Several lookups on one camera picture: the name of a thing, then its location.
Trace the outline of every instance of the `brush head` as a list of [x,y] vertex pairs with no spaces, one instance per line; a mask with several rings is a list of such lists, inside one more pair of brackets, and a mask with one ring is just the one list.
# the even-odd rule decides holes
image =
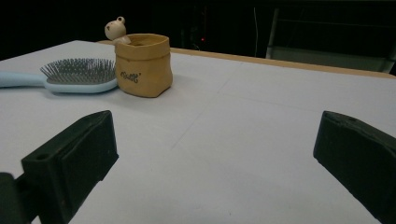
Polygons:
[[97,85],[116,78],[115,64],[107,59],[63,59],[40,68],[49,84]]

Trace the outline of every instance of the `table surface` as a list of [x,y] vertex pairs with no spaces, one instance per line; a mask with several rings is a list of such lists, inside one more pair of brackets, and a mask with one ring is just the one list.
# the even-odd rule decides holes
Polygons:
[[[313,148],[324,110],[396,136],[395,78],[209,54],[172,49],[174,83],[158,98],[1,89],[0,171],[21,175],[24,156],[110,110],[120,158],[70,223],[379,223]],[[76,57],[115,59],[114,47],[72,41],[0,71]]]

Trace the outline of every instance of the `small figurine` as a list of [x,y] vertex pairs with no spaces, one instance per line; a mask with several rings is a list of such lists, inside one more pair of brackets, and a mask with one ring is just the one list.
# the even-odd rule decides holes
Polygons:
[[126,35],[126,28],[124,23],[125,19],[123,17],[117,17],[115,21],[110,21],[105,26],[106,37],[112,40],[114,45],[118,42],[124,44],[131,43],[131,39],[129,39],[128,35]]

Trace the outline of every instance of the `dark wall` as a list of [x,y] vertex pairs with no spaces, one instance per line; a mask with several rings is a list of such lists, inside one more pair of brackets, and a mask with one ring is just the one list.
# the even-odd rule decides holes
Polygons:
[[388,57],[396,41],[395,1],[16,0],[0,15],[0,60],[72,40],[104,40],[105,25],[118,16],[128,34],[167,35],[174,48],[264,57],[275,8],[280,47]]

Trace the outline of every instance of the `hairbrush handle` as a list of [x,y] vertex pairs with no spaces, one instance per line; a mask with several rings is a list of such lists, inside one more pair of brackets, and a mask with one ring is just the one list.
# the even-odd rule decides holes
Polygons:
[[47,76],[17,72],[0,72],[0,88],[17,86],[44,86]]

